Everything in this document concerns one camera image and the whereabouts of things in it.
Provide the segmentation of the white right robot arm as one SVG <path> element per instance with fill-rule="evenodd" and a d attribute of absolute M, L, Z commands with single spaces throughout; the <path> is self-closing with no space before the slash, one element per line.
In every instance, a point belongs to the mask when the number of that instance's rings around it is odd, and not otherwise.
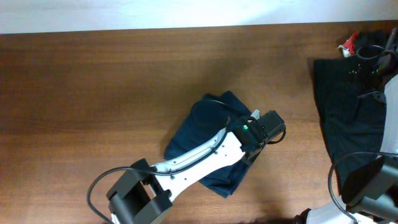
<path fill-rule="evenodd" d="M 315 102 L 328 177 L 339 196 L 294 223 L 397 221 L 397 46 L 361 47 L 355 56 L 313 63 Z"/>

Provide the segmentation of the dark blue shorts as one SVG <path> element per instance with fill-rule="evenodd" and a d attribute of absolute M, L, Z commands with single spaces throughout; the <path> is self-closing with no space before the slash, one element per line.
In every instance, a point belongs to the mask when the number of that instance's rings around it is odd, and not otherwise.
<path fill-rule="evenodd" d="M 225 127 L 228 118 L 236 119 L 250 114 L 252 112 L 231 91 L 220 96 L 205 94 L 169 141 L 164 159 L 181 156 L 208 141 Z M 250 165 L 239 161 L 212 172 L 202 178 L 200 183 L 226 198 L 238 188 L 249 168 Z"/>

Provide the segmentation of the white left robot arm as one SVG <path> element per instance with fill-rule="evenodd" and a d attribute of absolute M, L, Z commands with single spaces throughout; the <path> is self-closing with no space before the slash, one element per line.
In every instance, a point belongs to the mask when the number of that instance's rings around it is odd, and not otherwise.
<path fill-rule="evenodd" d="M 258 111 L 239 119 L 235 128 L 223 128 L 191 151 L 150 166 L 141 159 L 106 194 L 111 221 L 122 224 L 161 223 L 172 202 L 206 175 L 238 163 L 250 162 L 280 133 L 285 123 L 276 111 Z"/>

